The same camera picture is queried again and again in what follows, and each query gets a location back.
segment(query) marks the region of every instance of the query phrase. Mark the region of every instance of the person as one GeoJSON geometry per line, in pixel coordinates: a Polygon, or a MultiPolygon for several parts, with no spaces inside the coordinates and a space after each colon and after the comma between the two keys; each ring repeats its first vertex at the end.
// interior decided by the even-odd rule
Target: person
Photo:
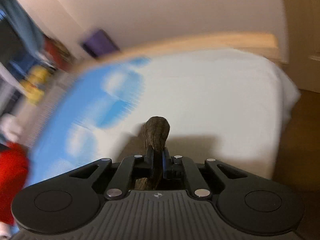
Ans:
{"type": "Polygon", "coordinates": [[[23,188],[29,171],[27,151],[17,143],[8,142],[7,146],[0,152],[0,240],[11,237],[11,203],[23,188]]]}

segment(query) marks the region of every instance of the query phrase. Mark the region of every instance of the brown door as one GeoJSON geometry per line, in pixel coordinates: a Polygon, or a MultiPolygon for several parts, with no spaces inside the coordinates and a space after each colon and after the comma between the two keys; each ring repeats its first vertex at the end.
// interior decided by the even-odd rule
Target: brown door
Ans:
{"type": "Polygon", "coordinates": [[[300,89],[320,93],[320,0],[284,0],[289,64],[284,70],[300,89]]]}

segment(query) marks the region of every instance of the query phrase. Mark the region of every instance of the wooden floor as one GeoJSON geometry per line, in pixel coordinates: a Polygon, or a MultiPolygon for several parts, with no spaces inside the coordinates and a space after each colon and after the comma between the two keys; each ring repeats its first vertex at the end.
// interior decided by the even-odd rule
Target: wooden floor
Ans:
{"type": "Polygon", "coordinates": [[[320,239],[320,94],[301,90],[282,134],[273,180],[295,189],[305,203],[298,232],[320,239]]]}

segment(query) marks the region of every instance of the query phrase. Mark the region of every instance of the red clothing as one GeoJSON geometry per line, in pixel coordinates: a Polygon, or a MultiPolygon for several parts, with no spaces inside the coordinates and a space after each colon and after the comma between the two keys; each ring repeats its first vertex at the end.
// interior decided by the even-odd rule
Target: red clothing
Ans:
{"type": "Polygon", "coordinates": [[[29,160],[19,144],[8,143],[8,147],[9,150],[0,153],[0,221],[13,226],[11,202],[23,188],[29,160]]]}

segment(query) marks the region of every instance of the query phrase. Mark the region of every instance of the white bed sheet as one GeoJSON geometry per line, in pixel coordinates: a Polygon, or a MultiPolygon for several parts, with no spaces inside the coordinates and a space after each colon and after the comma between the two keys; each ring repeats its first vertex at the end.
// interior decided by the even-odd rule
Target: white bed sheet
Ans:
{"type": "Polygon", "coordinates": [[[152,58],[137,70],[144,92],[113,128],[94,132],[97,158],[117,158],[137,124],[151,116],[170,126],[170,155],[215,158],[271,178],[284,122],[300,93],[271,61],[234,49],[152,58]]]}

